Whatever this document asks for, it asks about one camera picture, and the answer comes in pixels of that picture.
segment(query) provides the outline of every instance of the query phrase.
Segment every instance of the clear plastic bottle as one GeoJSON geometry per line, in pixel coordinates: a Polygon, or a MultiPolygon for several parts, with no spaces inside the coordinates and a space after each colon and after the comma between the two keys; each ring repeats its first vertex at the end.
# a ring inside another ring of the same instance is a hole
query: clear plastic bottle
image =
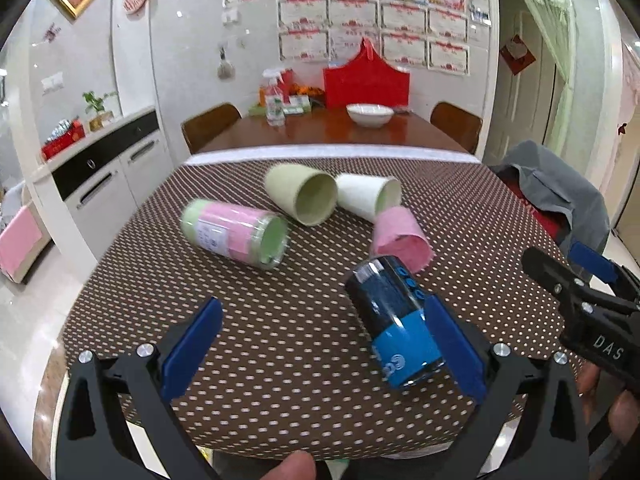
{"type": "Polygon", "coordinates": [[[277,70],[265,70],[262,77],[269,81],[264,89],[267,122],[270,126],[284,126],[284,96],[278,86],[278,80],[282,81],[282,76],[277,70]]]}

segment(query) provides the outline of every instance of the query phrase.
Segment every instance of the blue label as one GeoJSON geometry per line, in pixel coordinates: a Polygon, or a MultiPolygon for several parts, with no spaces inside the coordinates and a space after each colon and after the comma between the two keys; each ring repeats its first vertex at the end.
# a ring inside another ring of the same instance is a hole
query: blue label
{"type": "Polygon", "coordinates": [[[442,358],[421,310],[404,316],[401,322],[401,326],[391,325],[372,343],[386,380],[395,388],[442,358]]]}

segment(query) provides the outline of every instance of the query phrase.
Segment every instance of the green plant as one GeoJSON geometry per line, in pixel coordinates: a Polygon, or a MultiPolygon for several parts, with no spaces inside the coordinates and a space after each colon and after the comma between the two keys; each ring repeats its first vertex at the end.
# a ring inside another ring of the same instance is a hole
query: green plant
{"type": "Polygon", "coordinates": [[[85,92],[82,94],[82,97],[87,102],[88,107],[85,112],[89,112],[89,110],[95,110],[96,114],[100,114],[104,111],[104,100],[107,97],[112,97],[114,95],[118,95],[117,92],[109,92],[108,94],[103,95],[102,97],[96,97],[95,92],[91,90],[90,92],[85,92]]]}

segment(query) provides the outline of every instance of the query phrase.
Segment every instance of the wooden chair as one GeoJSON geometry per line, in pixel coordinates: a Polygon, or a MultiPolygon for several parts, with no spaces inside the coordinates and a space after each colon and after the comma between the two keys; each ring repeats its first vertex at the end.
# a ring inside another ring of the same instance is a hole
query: wooden chair
{"type": "Polygon", "coordinates": [[[482,119],[447,102],[439,102],[431,112],[429,121],[445,132],[469,153],[476,152],[482,119]]]}
{"type": "Polygon", "coordinates": [[[231,103],[224,103],[182,123],[182,134],[191,154],[199,152],[240,118],[231,103]]]}

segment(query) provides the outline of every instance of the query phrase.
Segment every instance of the cabinet handle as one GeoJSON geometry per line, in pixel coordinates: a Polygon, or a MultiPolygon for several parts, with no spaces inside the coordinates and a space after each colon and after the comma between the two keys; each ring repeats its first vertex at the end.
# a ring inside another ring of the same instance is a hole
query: cabinet handle
{"type": "Polygon", "coordinates": [[[78,206],[76,206],[76,208],[77,209],[83,208],[89,202],[89,200],[91,200],[94,196],[100,193],[100,190],[103,187],[105,187],[110,182],[110,180],[117,174],[118,172],[114,171],[113,173],[110,173],[107,176],[100,179],[100,181],[95,186],[93,186],[89,191],[87,191],[84,195],[80,197],[80,203],[78,204],[78,206]]]}
{"type": "Polygon", "coordinates": [[[158,142],[157,140],[152,140],[151,142],[146,143],[144,146],[142,146],[142,148],[140,148],[139,150],[137,150],[135,153],[133,153],[133,155],[131,155],[129,157],[129,164],[134,163],[138,158],[140,158],[141,156],[143,156],[146,152],[148,152],[149,150],[151,150],[151,148],[154,146],[154,144],[158,142]]]}

